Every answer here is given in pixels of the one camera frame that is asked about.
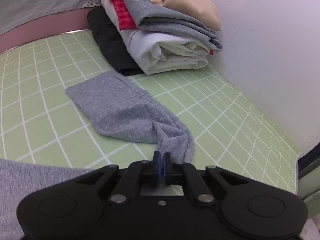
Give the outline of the grey hoodie sweatshirt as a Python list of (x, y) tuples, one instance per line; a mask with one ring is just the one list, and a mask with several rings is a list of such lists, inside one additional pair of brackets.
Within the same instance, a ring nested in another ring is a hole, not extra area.
[[(66, 89), (101, 135), (157, 145), (175, 163), (191, 163), (195, 142), (189, 129), (148, 91), (114, 70)], [(1, 239), (21, 239), (16, 218), (28, 194), (87, 173), (86, 169), (1, 160)]]

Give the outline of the folded white garment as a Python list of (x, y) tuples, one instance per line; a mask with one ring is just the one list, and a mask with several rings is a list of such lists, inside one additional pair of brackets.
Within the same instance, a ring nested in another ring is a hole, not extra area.
[(179, 69), (200, 69), (208, 64), (210, 52), (205, 45), (192, 38), (179, 37), (154, 31), (121, 29), (116, 0), (101, 0), (102, 6), (116, 27), (116, 33), (131, 56), (146, 75)]

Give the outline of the folded black garment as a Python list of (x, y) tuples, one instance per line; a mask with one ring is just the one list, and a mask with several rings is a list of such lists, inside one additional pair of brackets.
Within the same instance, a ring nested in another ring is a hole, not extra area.
[(123, 76), (143, 73), (127, 51), (120, 33), (103, 7), (90, 10), (87, 14), (87, 20), (96, 44), (114, 70)]

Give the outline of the green grid cutting mat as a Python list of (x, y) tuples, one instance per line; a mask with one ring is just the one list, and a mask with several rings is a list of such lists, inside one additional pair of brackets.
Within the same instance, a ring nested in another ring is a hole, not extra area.
[[(1, 157), (77, 168), (150, 159), (154, 145), (99, 135), (65, 92), (110, 69), (87, 30), (3, 53)], [(217, 165), (296, 192), (300, 150), (213, 66), (130, 79), (190, 129), (197, 168)]]

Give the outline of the folded red striped garment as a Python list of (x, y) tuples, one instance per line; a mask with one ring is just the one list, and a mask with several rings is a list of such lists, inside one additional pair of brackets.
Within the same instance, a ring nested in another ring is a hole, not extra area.
[(124, 0), (110, 0), (112, 3), (119, 22), (119, 30), (134, 30), (137, 29), (134, 20), (132, 19)]

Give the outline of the folded grey garment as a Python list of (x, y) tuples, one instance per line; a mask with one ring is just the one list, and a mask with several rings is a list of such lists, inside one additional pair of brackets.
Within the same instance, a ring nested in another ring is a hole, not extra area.
[(215, 52), (223, 50), (215, 31), (201, 21), (150, 0), (124, 0), (138, 29), (194, 38)]

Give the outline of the pink bed edge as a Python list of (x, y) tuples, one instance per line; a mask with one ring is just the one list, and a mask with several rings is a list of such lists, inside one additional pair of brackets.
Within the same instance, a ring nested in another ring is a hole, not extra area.
[(1, 35), (1, 53), (42, 38), (89, 29), (88, 12), (82, 8), (37, 18)]

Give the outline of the folded beige garment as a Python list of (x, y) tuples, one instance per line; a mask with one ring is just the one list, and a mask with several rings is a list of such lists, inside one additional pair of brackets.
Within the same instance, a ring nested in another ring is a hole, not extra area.
[(221, 30), (219, 11), (211, 0), (150, 0), (150, 2), (191, 16), (215, 31)]

